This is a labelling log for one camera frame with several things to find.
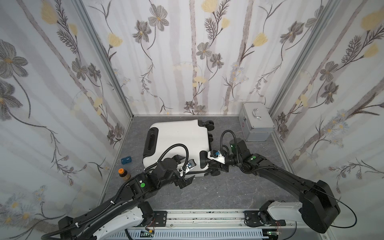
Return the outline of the white hard-shell suitcase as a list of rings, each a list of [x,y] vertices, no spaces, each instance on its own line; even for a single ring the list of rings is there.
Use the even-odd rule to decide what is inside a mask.
[[[209,152],[215,124],[211,120],[189,120],[155,123],[147,132],[143,152],[143,165],[148,168],[157,162],[161,154],[174,144],[183,144],[189,150],[189,158],[195,160],[196,166],[188,173],[203,177],[212,169],[208,163],[201,164],[200,152]]]

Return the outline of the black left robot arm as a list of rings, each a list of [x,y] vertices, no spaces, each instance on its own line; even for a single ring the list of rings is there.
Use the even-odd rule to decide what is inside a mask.
[[[155,196],[166,185],[176,183],[181,188],[192,183],[186,179],[189,150],[184,144],[168,147],[159,159],[142,173],[123,183],[116,194],[88,213],[76,217],[65,217],[65,227],[44,234],[42,240],[97,240],[96,232],[126,210],[145,205],[145,200]]]

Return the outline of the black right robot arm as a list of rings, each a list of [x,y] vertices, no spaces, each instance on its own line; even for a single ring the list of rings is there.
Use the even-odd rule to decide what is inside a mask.
[[[234,137],[229,146],[220,145],[219,150],[199,152],[201,167],[212,172],[228,172],[230,166],[239,167],[246,175],[264,178],[293,195],[293,203],[269,200],[256,215],[245,216],[247,226],[271,226],[279,221],[305,223],[310,229],[324,234],[340,214],[342,202],[335,198],[331,188],[324,181],[313,182],[294,175],[266,157],[253,154],[244,140]]]

